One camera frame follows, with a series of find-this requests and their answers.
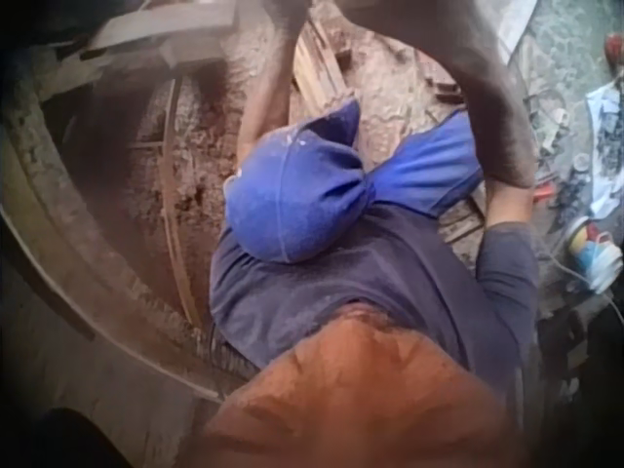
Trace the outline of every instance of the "wire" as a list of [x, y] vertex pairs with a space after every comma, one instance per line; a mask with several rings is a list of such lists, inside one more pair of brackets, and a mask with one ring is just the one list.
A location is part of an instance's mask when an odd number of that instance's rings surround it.
[[[544, 239], [539, 234], [537, 234], [535, 237], [539, 240], [539, 242], [540, 242], [544, 252], [548, 255], [550, 260], [555, 264], [555, 266], [557, 268], [559, 268], [563, 272], [567, 273], [568, 275], [571, 275], [574, 278], [577, 278], [577, 279], [581, 280], [583, 283], [585, 283], [587, 286], [589, 286], [589, 281], [585, 277], [583, 277], [582, 275], [578, 274], [574, 270], [571, 270], [571, 269], [567, 268], [566, 266], [562, 265], [562, 263], [555, 258], [555, 256], [551, 253], [550, 249], [546, 245], [546, 242], [544, 241]], [[609, 305], [613, 308], [613, 310], [615, 311], [615, 314], [617, 315], [618, 320], [620, 321], [620, 324], [622, 325], [622, 329], [624, 329], [624, 317], [622, 317], [622, 312], [620, 312], [620, 309], [617, 307], [617, 305], [615, 304], [613, 299], [611, 299], [606, 292], [603, 292], [600, 295], [602, 297], [604, 297], [607, 300], [607, 302], [609, 303]]]

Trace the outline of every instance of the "hand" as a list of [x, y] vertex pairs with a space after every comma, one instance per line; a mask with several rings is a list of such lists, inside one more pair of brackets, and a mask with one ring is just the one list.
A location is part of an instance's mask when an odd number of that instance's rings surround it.
[[310, 0], [264, 0], [264, 8], [276, 28], [298, 34], [308, 17]]

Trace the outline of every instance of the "man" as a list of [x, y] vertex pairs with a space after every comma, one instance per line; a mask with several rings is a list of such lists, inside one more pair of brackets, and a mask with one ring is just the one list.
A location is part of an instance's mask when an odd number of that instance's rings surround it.
[[[263, 371], [209, 423], [197, 466], [515, 466], [501, 401], [530, 342], [537, 277], [522, 103], [472, 2], [338, 5], [444, 65], [470, 120], [409, 136], [365, 174], [356, 102], [286, 127], [306, 8], [268, 2], [275, 36], [224, 187], [211, 286], [217, 326]], [[437, 218], [482, 171], [475, 278]]]

